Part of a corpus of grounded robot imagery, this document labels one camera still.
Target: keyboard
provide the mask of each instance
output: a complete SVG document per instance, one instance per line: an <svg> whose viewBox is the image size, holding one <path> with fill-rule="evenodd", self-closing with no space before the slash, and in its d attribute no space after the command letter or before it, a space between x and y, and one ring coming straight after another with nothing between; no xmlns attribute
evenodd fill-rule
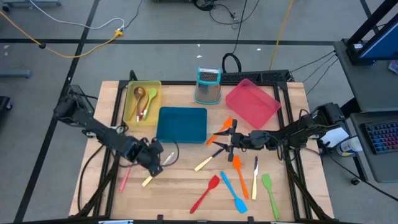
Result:
<svg viewBox="0 0 398 224"><path fill-rule="evenodd" d="M374 154L398 151L398 120L362 124Z"/></svg>
<svg viewBox="0 0 398 224"><path fill-rule="evenodd" d="M259 71L259 72L234 72L222 73L222 83L239 83L247 78L255 84L275 83L275 82L291 82L292 76L288 70L273 70L273 71Z"/></svg>

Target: wooden table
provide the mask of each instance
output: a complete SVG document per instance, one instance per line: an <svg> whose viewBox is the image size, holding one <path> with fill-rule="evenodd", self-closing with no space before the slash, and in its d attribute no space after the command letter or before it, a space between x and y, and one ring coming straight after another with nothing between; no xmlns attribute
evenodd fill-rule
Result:
<svg viewBox="0 0 398 224"><path fill-rule="evenodd" d="M236 131L247 134L253 130L253 127L250 124L247 124L234 111L228 109L225 105L225 96L233 88L233 86L222 86L221 91L223 99L220 104L200 105L193 100L195 86L163 85L162 105L207 108L208 139L212 133L217 132L222 127L224 121L229 116L238 120L238 128ZM261 86L260 88L270 94L270 96L274 96L273 87ZM288 83L288 89L294 120L296 120L299 118L300 109L304 108L308 110L303 83ZM106 125L110 125L111 123L117 91L118 82L102 83L94 117ZM280 98L285 125L287 125L288 119L282 91L280 91ZM118 124L121 123L122 113L123 106L121 106L119 112ZM262 129L278 130L279 123L277 115L275 114ZM155 136L155 132L156 127L140 129L131 128L129 130L129 134L134 135L136 138L146 136L148 139L153 138ZM218 138L218 141L220 142L227 142L227 140L228 137L225 136ZM162 145L165 149L165 152L162 154L162 158L165 159L167 155L172 151L175 151L175 145ZM97 150L97 148L99 148L99 146L100 144L96 139L88 140L81 167L83 167L87 159ZM155 220L157 215L162 214L164 215L165 220L246 221L248 216L253 216L255 221L272 221L275 220L275 218L272 212L271 203L267 190L261 182L262 174L270 174L272 179L272 191L279 209L280 220L287 222L294 221L285 163L278 160L277 153L275 151L268 151L266 149L261 151L247 150L246 152L241 152L240 149L235 149L235 155L239 155L241 162L243 163L242 173L250 195L252 188L254 156L258 155L259 158L257 200L244 200L244 203L248 207L248 212L241 214L237 211L234 205L233 196L221 179L219 186L206 196L196 212L194 214L189 214L193 204L207 188L208 181L213 177L213 175L218 175L220 177L220 171L224 171L226 173L238 197L242 199L244 199L244 197L238 173L233 168L232 163L227 161L228 153L221 153L218 157L211 160L204 168L202 168L202 170L195 172L193 168L207 157L211 156L217 149L219 149L219 147L216 145L205 146L204 144L179 144L179 146L180 159L178 162L173 166L165 168L163 173L158 175L146 187L142 187L141 183L146 179L149 173L144 168L136 166L131 169L124 191L119 193L119 186L124 174L126 173L126 169L119 169L111 218ZM317 151L317 144L315 141L309 140L307 147ZM105 149L103 149L87 167L82 186L82 206L84 206L88 199L90 199L98 186L104 152ZM315 153L304 150L301 151L301 156L308 191L325 213L332 217L333 210L320 157ZM127 164L127 161L122 159L121 163ZM77 187L78 186L76 186L75 195L70 209L71 215L76 214L78 211L76 205ZM100 214L104 213L107 194L108 191L105 190ZM305 217L302 205L302 196L298 189L297 198L299 200L301 217Z"/></svg>

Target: green spoon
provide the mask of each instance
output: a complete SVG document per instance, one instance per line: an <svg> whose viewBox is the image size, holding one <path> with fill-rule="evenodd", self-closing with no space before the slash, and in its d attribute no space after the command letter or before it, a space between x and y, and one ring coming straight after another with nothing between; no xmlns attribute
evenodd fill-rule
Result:
<svg viewBox="0 0 398 224"><path fill-rule="evenodd" d="M271 190L271 178L269 177L269 174L264 174L262 176L262 184L266 187L269 193L269 198L271 199L271 205L272 209L274 211L274 216L277 221L279 221L279 213L278 213L278 208L276 207L276 203L274 200L274 196L272 195L272 190Z"/></svg>
<svg viewBox="0 0 398 224"><path fill-rule="evenodd" d="M149 110L149 106L150 106L150 102L152 101L152 99L156 96L157 90L155 88L151 88L148 92L148 105L147 108L144 110L144 115L142 116L143 119L147 118L147 114L148 114L148 110Z"/></svg>

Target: pink plastic bin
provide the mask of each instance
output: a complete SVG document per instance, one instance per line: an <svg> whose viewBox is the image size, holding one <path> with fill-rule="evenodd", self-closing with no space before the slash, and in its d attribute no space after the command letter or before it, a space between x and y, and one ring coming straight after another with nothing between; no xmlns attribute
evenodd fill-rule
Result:
<svg viewBox="0 0 398 224"><path fill-rule="evenodd" d="M225 97L226 104L256 129L261 129L280 103L245 78Z"/></svg>

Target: yellow plastic bin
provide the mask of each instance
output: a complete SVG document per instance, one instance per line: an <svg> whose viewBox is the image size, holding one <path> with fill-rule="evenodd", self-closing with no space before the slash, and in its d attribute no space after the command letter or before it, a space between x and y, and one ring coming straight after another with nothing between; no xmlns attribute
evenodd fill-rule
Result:
<svg viewBox="0 0 398 224"><path fill-rule="evenodd" d="M150 103L146 119L142 119L139 122L137 122L136 120L137 111L136 110L132 111L132 110L134 109L137 103L137 99L134 96L134 89L139 86L143 87L143 89L145 90L145 95L141 98L139 102L140 112L142 111L148 100L149 90L151 88L155 88L157 90L157 94ZM134 126L156 126L157 120L159 118L160 107L162 107L162 84L160 81L129 82L127 87L127 96L126 96L126 103L124 104L124 115L123 115L123 121L129 126L129 128L132 128Z"/></svg>

